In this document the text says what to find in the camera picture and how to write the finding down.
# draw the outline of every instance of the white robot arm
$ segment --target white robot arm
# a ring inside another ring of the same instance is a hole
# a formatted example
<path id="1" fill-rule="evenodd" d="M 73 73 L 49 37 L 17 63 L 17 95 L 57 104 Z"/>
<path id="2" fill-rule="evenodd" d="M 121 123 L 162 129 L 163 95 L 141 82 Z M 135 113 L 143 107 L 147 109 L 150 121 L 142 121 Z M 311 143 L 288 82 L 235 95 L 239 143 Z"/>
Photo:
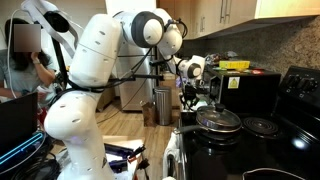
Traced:
<path id="1" fill-rule="evenodd" d="M 161 17 L 163 22 L 173 21 L 170 15 L 163 9 L 156 9 L 154 14 Z M 190 60 L 182 60 L 174 56 L 181 48 L 182 36 L 176 24 L 166 27 L 163 38 L 157 45 L 164 59 L 168 60 L 170 70 L 174 74 L 181 73 L 182 77 L 200 80 L 205 65 L 205 59 L 200 56 L 192 56 Z"/>
<path id="2" fill-rule="evenodd" d="M 59 34 L 43 18 L 58 8 L 44 0 L 26 0 L 22 9 L 38 21 L 50 35 Z M 170 16 L 161 9 L 154 12 L 120 12 L 114 17 L 97 14 L 91 18 L 78 43 L 69 71 L 69 85 L 51 106 L 45 119 L 47 133 L 62 140 L 71 163 L 64 167 L 59 180 L 114 179 L 106 161 L 102 136 L 96 125 L 95 109 L 111 74 L 122 42 L 141 48 L 158 46 L 164 58 L 170 59 L 171 71 L 183 77 L 199 79 L 205 60 L 193 56 L 189 61 L 174 56 L 182 44 L 176 25 L 164 28 Z"/>

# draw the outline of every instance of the stove burner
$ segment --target stove burner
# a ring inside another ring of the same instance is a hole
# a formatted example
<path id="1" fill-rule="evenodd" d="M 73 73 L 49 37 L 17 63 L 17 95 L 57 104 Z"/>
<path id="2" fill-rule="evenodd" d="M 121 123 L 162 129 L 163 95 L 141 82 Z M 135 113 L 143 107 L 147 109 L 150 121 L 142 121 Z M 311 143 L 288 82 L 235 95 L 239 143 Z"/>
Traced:
<path id="1" fill-rule="evenodd" d="M 228 135 L 212 134 L 212 132 L 206 131 L 194 131 L 196 139 L 204 147 L 210 147 L 214 149 L 226 149 L 227 147 L 236 145 L 239 141 L 239 134 L 232 133 Z"/>
<path id="2" fill-rule="evenodd" d="M 243 120 L 243 125 L 249 130 L 263 135 L 273 135 L 278 132 L 278 125 L 262 118 L 245 118 Z"/>

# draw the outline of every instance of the microwave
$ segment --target microwave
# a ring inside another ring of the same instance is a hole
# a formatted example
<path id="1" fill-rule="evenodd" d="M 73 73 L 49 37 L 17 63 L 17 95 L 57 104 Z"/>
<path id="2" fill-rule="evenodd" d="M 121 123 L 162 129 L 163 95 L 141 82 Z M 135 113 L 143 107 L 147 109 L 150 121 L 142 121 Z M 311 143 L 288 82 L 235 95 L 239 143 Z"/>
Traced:
<path id="1" fill-rule="evenodd" d="M 209 96 L 231 112 L 270 114 L 276 103 L 281 74 L 267 70 L 260 73 L 208 68 Z"/>

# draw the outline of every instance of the wooden cabinet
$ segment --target wooden cabinet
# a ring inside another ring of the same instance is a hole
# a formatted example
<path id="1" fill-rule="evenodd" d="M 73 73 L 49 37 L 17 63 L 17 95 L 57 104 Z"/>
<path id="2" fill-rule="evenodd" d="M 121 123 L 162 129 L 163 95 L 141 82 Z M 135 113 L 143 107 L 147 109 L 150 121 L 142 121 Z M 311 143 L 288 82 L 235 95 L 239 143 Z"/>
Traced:
<path id="1" fill-rule="evenodd" d="M 192 19 L 192 3 L 191 0 L 158 0 L 158 8 L 162 8 L 168 12 L 173 19 L 181 18 L 182 22 L 188 28 L 188 34 L 184 39 L 193 39 L 193 27 L 191 26 Z M 182 25 L 177 25 L 181 34 L 184 31 Z"/>
<path id="2" fill-rule="evenodd" d="M 240 32 L 320 14 L 319 0 L 193 0 L 195 38 Z"/>

